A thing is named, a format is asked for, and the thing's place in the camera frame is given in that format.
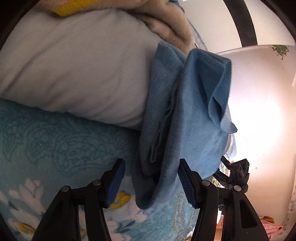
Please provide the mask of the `beige fleece garment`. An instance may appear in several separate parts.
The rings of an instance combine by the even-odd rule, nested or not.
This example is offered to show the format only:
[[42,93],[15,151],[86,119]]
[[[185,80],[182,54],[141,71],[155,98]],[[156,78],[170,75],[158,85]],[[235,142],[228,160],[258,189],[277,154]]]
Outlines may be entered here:
[[175,3],[160,0],[93,0],[39,1],[36,7],[60,17],[77,13],[101,10],[123,10],[145,25],[165,42],[175,46],[184,54],[189,54],[193,43],[193,31],[183,10]]

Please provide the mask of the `white wardrobe with black stripe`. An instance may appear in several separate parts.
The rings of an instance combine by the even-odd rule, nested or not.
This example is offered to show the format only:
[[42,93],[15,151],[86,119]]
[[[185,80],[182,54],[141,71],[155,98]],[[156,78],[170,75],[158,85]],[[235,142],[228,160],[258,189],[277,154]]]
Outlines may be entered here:
[[295,45],[284,22],[262,1],[180,1],[197,48],[222,53],[257,45]]

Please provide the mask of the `pink cloth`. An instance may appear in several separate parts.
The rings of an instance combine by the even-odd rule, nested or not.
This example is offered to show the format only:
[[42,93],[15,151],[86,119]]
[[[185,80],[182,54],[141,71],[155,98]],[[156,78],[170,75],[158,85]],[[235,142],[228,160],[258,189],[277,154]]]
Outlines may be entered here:
[[274,224],[274,219],[270,216],[264,216],[259,218],[269,240],[279,236],[283,231],[283,226],[276,226]]

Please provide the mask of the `grey floral duvet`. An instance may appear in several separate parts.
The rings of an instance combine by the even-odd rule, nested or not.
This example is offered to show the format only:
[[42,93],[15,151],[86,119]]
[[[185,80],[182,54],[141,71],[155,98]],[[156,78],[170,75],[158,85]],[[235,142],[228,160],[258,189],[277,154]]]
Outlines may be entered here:
[[160,38],[124,11],[30,10],[1,49],[1,99],[138,129]]

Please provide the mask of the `light blue sweater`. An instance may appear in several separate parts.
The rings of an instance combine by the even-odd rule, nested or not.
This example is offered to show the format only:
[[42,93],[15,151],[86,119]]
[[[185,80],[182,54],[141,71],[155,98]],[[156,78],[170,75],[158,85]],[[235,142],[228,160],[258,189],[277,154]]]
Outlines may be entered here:
[[237,131],[228,108],[232,63],[193,49],[184,55],[160,42],[151,68],[147,107],[132,164],[140,209],[166,202],[181,185],[181,159],[202,178],[217,170],[228,137]]

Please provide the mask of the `teal floral bed blanket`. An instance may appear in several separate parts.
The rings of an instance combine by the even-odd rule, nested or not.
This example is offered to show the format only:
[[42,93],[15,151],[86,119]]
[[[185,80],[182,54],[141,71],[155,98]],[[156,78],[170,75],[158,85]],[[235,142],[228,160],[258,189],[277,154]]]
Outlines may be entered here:
[[130,176],[139,132],[1,100],[1,214],[17,240],[31,240],[62,186],[84,187],[126,162],[114,204],[104,215],[112,240],[188,240],[198,210],[184,192],[139,209]]

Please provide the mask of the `blue knit garment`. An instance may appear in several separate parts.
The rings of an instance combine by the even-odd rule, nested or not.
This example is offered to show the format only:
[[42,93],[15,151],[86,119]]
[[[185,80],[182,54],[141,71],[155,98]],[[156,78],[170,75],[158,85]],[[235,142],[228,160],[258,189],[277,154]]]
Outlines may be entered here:
[[185,10],[183,9],[183,7],[180,5],[178,0],[169,0],[169,3],[172,3],[176,6],[178,6],[183,12],[185,12]]

